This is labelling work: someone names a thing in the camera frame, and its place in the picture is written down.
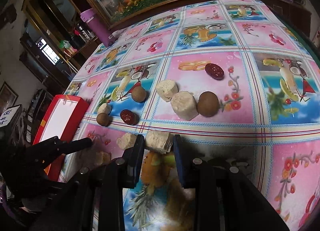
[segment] purple thermos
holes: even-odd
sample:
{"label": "purple thermos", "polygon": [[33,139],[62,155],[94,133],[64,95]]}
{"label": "purple thermos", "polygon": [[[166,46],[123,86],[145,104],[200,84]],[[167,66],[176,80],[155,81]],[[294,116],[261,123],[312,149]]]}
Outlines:
{"label": "purple thermos", "polygon": [[93,11],[93,9],[88,9],[82,12],[80,16],[106,47],[111,46],[115,42],[115,38],[100,21],[99,16]]}

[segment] patterned tablecloth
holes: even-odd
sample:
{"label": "patterned tablecloth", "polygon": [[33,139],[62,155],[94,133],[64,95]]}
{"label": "patterned tablecloth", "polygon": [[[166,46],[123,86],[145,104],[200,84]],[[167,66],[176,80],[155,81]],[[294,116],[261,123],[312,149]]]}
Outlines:
{"label": "patterned tablecloth", "polygon": [[[125,132],[170,131],[199,156],[238,165],[290,230],[298,230],[320,197],[320,72],[304,43],[257,0],[188,5],[118,33],[113,46],[97,48],[65,92],[91,103],[74,138],[90,137],[94,146],[66,156],[60,181],[98,151],[121,156],[116,140]],[[222,67],[224,79],[211,78],[207,63]],[[218,114],[179,119],[156,94],[165,79],[196,100],[214,92]],[[131,98],[137,85],[148,91],[144,103]],[[96,122],[103,103],[112,106],[108,127]],[[123,109],[138,114],[139,123],[125,124]],[[126,230],[190,230],[192,192],[181,191],[171,160],[146,155],[145,175],[134,190],[124,190]]]}

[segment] open red box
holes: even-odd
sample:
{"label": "open red box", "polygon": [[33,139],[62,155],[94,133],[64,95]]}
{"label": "open red box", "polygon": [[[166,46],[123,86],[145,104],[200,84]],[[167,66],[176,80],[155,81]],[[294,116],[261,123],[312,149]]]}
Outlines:
{"label": "open red box", "polygon": [[[88,107],[89,104],[81,97],[56,95],[41,121],[33,145],[54,136],[62,141],[72,141]],[[63,161],[64,155],[61,155],[45,169],[50,180],[58,180]]]}

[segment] screw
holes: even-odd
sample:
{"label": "screw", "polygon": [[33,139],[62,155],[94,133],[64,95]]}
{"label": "screw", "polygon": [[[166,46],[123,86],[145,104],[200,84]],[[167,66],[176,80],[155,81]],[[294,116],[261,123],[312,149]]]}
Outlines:
{"label": "screw", "polygon": [[202,163],[202,159],[194,158],[194,159],[192,160],[192,162],[193,162],[194,164],[196,164],[196,165],[200,165],[200,164]]}
{"label": "screw", "polygon": [[235,166],[231,166],[230,169],[229,169],[232,173],[238,173],[239,172],[239,169]]}
{"label": "screw", "polygon": [[80,174],[86,174],[89,171],[88,167],[84,167],[80,170]]}
{"label": "screw", "polygon": [[124,158],[118,158],[118,159],[116,160],[116,165],[122,165],[122,164],[124,164],[124,163],[125,163]]}

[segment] picture frame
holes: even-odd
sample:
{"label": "picture frame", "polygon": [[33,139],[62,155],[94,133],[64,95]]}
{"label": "picture frame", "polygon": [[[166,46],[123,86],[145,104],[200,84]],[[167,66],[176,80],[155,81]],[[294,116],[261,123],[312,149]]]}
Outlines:
{"label": "picture frame", "polygon": [[13,106],[17,99],[17,93],[4,82],[0,89],[0,113],[2,114],[8,107]]}

